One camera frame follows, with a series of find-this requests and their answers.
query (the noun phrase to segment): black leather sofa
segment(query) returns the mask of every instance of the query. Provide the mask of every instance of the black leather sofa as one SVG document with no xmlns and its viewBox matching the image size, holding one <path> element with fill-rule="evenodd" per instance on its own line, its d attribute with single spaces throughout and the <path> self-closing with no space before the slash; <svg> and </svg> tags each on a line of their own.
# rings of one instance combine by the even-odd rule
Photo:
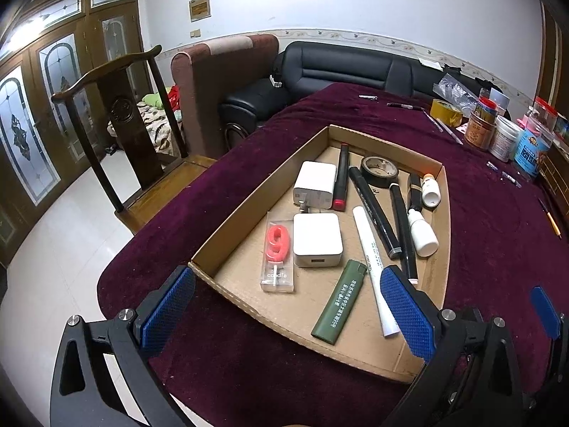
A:
<svg viewBox="0 0 569 427">
<path fill-rule="evenodd" d="M 460 69 L 444 72 L 423 66 L 418 59 L 373 49 L 295 41 L 277 56 L 273 78 L 227 95 L 218 106 L 228 148 L 234 147 L 275 113 L 334 82 L 365 85 L 400 96 L 431 101 L 438 96 L 432 85 L 450 73 L 474 94 L 489 82 L 462 75 Z"/>
</svg>

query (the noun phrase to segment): framed picture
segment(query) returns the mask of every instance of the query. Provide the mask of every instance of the framed picture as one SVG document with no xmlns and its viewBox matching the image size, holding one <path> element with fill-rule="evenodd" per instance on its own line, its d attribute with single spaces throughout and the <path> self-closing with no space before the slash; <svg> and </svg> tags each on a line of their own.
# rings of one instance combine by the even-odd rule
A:
<svg viewBox="0 0 569 427">
<path fill-rule="evenodd" d="M 191 0 L 190 1 L 190 21 L 195 22 L 204 17 L 212 15 L 209 7 L 209 0 Z"/>
</svg>

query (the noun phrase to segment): orange container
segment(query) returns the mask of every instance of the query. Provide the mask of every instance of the orange container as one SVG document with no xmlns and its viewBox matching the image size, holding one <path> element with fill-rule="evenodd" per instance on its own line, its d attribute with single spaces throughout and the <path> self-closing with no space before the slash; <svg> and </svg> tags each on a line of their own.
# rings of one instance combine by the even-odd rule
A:
<svg viewBox="0 0 569 427">
<path fill-rule="evenodd" d="M 496 125 L 483 121 L 479 114 L 473 112 L 470 114 L 470 119 L 468 119 L 464 137 L 473 146 L 487 151 L 495 129 Z"/>
</svg>

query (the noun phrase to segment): packing tape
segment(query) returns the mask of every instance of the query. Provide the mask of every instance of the packing tape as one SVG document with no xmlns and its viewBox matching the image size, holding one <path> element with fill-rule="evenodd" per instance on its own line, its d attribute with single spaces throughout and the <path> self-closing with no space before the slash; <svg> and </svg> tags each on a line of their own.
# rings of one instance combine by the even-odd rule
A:
<svg viewBox="0 0 569 427">
<path fill-rule="evenodd" d="M 431 117 L 439 119 L 448 127 L 457 127 L 462 122 L 462 111 L 448 102 L 433 99 Z"/>
<path fill-rule="evenodd" d="M 364 158 L 360 171 L 365 181 L 376 188 L 389 189 L 391 183 L 398 182 L 399 169 L 393 162 L 382 157 Z"/>
</svg>

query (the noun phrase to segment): green lighter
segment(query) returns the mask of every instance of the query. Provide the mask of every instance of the green lighter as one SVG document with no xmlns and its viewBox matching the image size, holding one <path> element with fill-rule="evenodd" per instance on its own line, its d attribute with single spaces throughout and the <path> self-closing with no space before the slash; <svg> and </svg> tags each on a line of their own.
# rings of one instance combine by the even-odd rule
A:
<svg viewBox="0 0 569 427">
<path fill-rule="evenodd" d="M 368 267 L 360 262 L 348 260 L 334 292 L 312 329 L 313 337 L 332 345 L 336 343 L 360 292 L 367 270 Z"/>
</svg>

